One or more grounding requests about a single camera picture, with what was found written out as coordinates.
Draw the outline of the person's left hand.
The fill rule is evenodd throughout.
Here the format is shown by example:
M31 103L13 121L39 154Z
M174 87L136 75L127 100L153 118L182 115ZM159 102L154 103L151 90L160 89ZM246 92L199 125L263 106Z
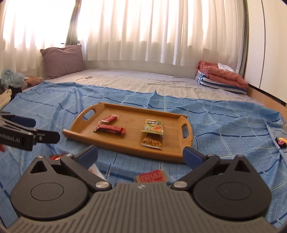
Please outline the person's left hand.
M5 145L0 144L0 151L1 151L1 152L5 152Z

